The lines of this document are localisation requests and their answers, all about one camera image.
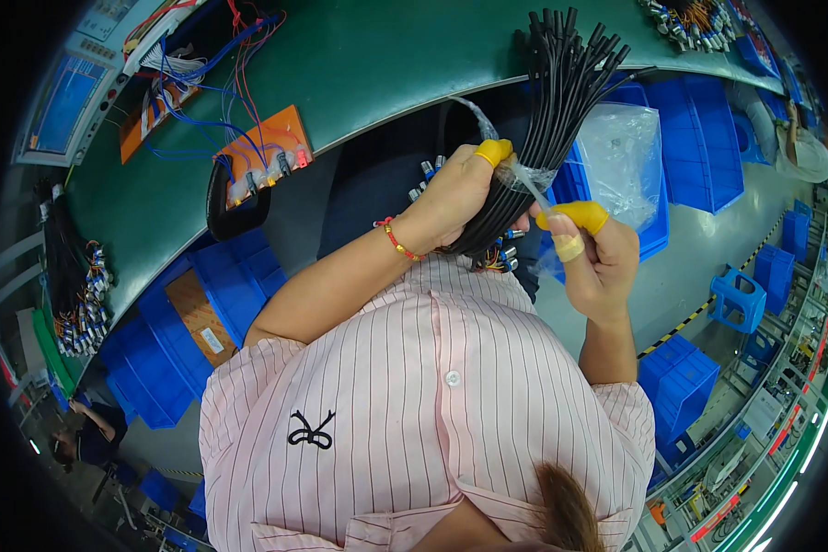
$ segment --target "dark blue pants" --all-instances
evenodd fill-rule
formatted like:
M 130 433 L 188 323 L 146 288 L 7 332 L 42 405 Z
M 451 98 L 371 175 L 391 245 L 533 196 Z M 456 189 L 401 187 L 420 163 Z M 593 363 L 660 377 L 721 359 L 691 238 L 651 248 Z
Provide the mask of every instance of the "dark blue pants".
M 526 114 L 510 113 L 506 106 L 526 106 L 526 101 L 472 99 L 494 122 L 500 136 L 512 139 L 520 148 L 528 118 Z M 463 105 L 453 103 L 450 109 L 422 109 L 344 144 L 334 172 L 317 258 L 362 236 L 375 221 L 400 215 L 410 204 L 408 190 L 424 180 L 420 161 L 432 162 L 438 153 L 450 156 L 460 144 L 480 141 L 475 117 Z M 540 286 L 529 268 L 538 258 L 541 231 L 532 220 L 530 226 L 532 231 L 510 243 L 516 247 L 518 259 L 513 274 L 533 302 Z

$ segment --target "shirt button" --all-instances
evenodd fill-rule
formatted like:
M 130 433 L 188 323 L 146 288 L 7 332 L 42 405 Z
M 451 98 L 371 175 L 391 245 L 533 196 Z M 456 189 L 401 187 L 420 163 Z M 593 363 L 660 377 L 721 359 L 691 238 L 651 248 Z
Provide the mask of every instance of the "shirt button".
M 447 374 L 445 374 L 445 383 L 454 387 L 456 385 L 460 385 L 460 373 L 456 370 L 451 370 Z

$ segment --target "pink striped shirt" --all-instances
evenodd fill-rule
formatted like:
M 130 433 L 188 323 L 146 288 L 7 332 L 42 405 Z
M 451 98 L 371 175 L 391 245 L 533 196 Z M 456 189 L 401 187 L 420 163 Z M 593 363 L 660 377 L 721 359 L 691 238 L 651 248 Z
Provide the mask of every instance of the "pink striped shirt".
M 429 257 L 310 345 L 263 339 L 214 371 L 199 450 L 221 551 L 407 550 L 468 497 L 536 540 L 534 466 L 568 469 L 608 550 L 653 466 L 637 383 L 590 386 L 511 274 Z

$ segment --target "black embroidered logo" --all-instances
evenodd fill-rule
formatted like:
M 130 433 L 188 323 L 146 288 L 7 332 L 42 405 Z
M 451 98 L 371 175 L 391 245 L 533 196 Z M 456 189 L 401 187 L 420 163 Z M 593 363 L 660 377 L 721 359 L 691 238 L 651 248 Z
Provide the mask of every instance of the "black embroidered logo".
M 295 411 L 294 414 L 291 414 L 291 417 L 292 418 L 297 418 L 298 420 L 303 422 L 304 423 L 304 428 L 297 429 L 297 430 L 291 432 L 291 435 L 288 436 L 288 444 L 298 444 L 301 441 L 307 441 L 308 443 L 312 443 L 312 444 L 316 445 L 317 447 L 319 447 L 320 449 L 323 449 L 323 450 L 331 448 L 331 443 L 332 443 L 331 436 L 329 434 L 325 433 L 324 431 L 320 431 L 320 429 L 322 427 L 325 427 L 325 424 L 327 424 L 329 421 L 331 421 L 331 418 L 334 417 L 333 412 L 331 412 L 329 410 L 328 411 L 328 417 L 325 418 L 324 420 L 322 420 L 322 423 L 320 423 L 319 427 L 316 427 L 315 430 L 310 429 L 310 424 L 309 424 L 309 422 L 307 422 L 306 418 L 304 418 L 304 414 L 301 414 L 301 411 L 299 411 L 299 410 Z M 322 443 L 319 440 L 320 437 L 324 438 L 327 442 Z

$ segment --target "concrete floor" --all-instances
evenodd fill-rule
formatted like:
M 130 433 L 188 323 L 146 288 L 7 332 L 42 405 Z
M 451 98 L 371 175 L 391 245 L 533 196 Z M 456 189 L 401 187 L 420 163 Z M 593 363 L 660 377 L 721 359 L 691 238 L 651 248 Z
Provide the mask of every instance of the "concrete floor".
M 287 184 L 277 186 L 264 232 L 289 276 L 315 260 L 320 225 L 331 175 L 339 156 L 335 149 Z M 751 255 L 795 197 L 808 200 L 810 185 L 781 177 L 765 165 L 743 165 L 745 193 L 718 215 L 684 206 L 670 206 L 668 246 L 640 266 L 629 299 L 636 347 L 648 347 L 710 297 L 712 276 L 729 262 L 737 268 Z M 781 227 L 771 242 L 781 239 Z M 541 281 L 537 310 L 575 358 L 585 337 L 585 317 L 568 302 L 564 287 Z M 723 363 L 733 354 L 735 331 L 701 315 L 682 335 Z M 149 465 L 201 472 L 199 403 L 193 402 L 177 427 L 150 430 L 137 419 L 121 445 L 121 455 L 137 466 Z M 184 495 L 192 496 L 199 477 L 164 473 Z

